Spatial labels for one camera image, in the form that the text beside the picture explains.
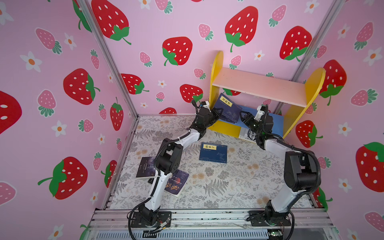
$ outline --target dark book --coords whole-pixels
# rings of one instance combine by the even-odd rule
[[[202,142],[199,160],[227,163],[227,146],[209,142]]]
[[[189,173],[182,170],[176,170],[173,173],[172,178],[168,180],[165,191],[175,197],[179,197],[188,177]],[[148,183],[153,184],[153,181],[154,178],[151,178],[148,180]]]
[[[153,178],[155,177],[155,167],[153,165],[155,157],[142,157],[139,165],[139,169],[136,174],[136,178]]]

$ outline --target blue hardcover book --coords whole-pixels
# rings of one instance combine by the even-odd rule
[[[227,146],[209,142],[202,142],[199,160],[227,163]]]

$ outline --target yellow label on book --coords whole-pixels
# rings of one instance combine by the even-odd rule
[[[205,148],[205,149],[211,149],[211,150],[216,150],[216,146],[215,146],[215,145],[204,144],[204,145],[203,145],[203,148]]]
[[[228,101],[228,99],[225,98],[224,96],[221,96],[220,100],[223,101],[226,105],[232,107],[232,103]]]

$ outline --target table surface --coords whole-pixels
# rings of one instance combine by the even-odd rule
[[[142,157],[155,156],[164,138],[185,133],[193,115],[141,117],[110,209],[132,209],[148,197],[148,179],[136,179]],[[227,164],[199,160],[201,142],[228,146]],[[255,143],[207,130],[205,136],[185,148],[180,170],[190,174],[179,197],[163,194],[161,209],[264,208],[284,184],[284,160]],[[294,208],[310,208],[304,195]]]

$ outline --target strawberry print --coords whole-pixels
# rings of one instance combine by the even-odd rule
[[[63,52],[61,50],[59,41],[55,41],[55,37],[52,35],[52,33],[42,28],[36,28],[35,32],[36,36],[46,49],[52,50],[52,52],[56,53],[57,55],[60,55]]]
[[[296,126],[296,136],[306,148],[312,147],[316,142],[316,138],[323,138],[323,136],[316,137],[316,135],[317,128],[310,120],[301,122]]]
[[[11,95],[0,91],[0,134],[14,125],[22,116],[19,102]]]
[[[287,6],[284,4],[276,8],[272,13],[271,18],[269,19],[269,27],[274,28],[276,25],[278,25],[279,21],[284,18],[286,10]]]
[[[144,90],[144,82],[138,76],[124,73],[121,76],[129,93],[135,95],[142,91],[149,92],[149,90]]]
[[[367,22],[356,36],[355,50],[359,51],[367,45],[367,41],[373,35],[373,22]]]
[[[101,174],[104,174],[104,183],[105,183],[105,186],[108,188],[109,187],[109,184],[111,183],[111,180],[112,180],[112,177],[113,177],[113,173],[115,172],[115,169],[116,169],[116,165],[117,165],[117,162],[115,160],[112,160],[107,168],[105,169],[105,173],[103,173],[103,171],[101,171]]]
[[[43,179],[37,185],[50,180],[49,191],[56,199],[66,199],[79,190],[87,181],[88,171],[74,157],[64,158],[53,169],[53,176]]]
[[[380,215],[377,212],[369,212],[364,217],[372,227],[376,228],[380,232],[384,232],[384,215]]]
[[[168,0],[155,0],[156,6],[160,11],[164,11],[165,14],[172,12],[172,3]]]
[[[200,37],[205,38],[206,41],[210,41],[214,37],[214,32],[211,31],[211,27],[206,24],[199,25],[199,34]]]
[[[95,49],[91,50],[91,61],[92,61],[93,66],[96,69],[99,69],[100,61],[98,59],[98,56],[97,56],[97,53],[96,53]]]
[[[319,95],[329,98],[327,106],[331,103],[331,96],[337,95],[347,81],[347,73],[344,68],[334,59],[324,65],[325,79]]]
[[[362,183],[375,192],[384,192],[384,145],[371,142],[359,148],[356,164]]]
[[[151,58],[145,52],[140,52],[140,61],[148,68],[152,66]]]
[[[17,190],[11,184],[0,181],[0,206],[16,197]]]
[[[236,57],[231,59],[231,63],[229,64],[230,69],[236,69],[238,65],[241,63],[241,56],[237,55]]]
[[[284,60],[296,58],[300,62],[298,56],[305,53],[311,41],[312,35],[305,28],[302,26],[293,27],[285,35],[280,48],[280,58]]]
[[[113,128],[118,131],[121,128],[122,120],[124,118],[123,110],[120,104],[118,104],[118,98],[116,97],[116,102],[112,104],[111,110],[109,111],[109,114],[111,116],[111,121]]]
[[[164,62],[164,66],[167,61],[172,65],[184,65],[191,54],[192,42],[185,36],[168,38],[163,42],[163,56],[167,59]]]
[[[91,5],[103,35],[115,41],[123,39],[131,45],[125,39],[129,35],[129,23],[124,13],[107,0],[92,0]]]
[[[379,94],[376,92],[376,90],[370,88],[368,90],[362,89],[358,91],[353,97],[351,98],[351,103],[353,105],[362,107],[368,104],[373,103],[376,101],[377,96]]]
[[[65,93],[69,97],[84,105],[89,105],[93,102],[96,96],[95,89],[100,91],[100,89],[93,85],[93,79],[88,72],[82,68],[76,69],[65,77],[63,86]]]
[[[200,102],[200,100],[203,98],[203,90],[199,87],[189,84],[180,86],[180,93],[183,100],[187,103],[190,103],[192,99],[194,99],[196,102]]]
[[[193,70],[193,73],[195,74],[195,77],[200,78],[201,80],[205,79],[207,75],[204,73],[202,69],[195,68]]]
[[[225,26],[225,37],[229,43],[240,47],[249,43],[256,32],[259,12],[257,8],[248,6],[233,16]]]

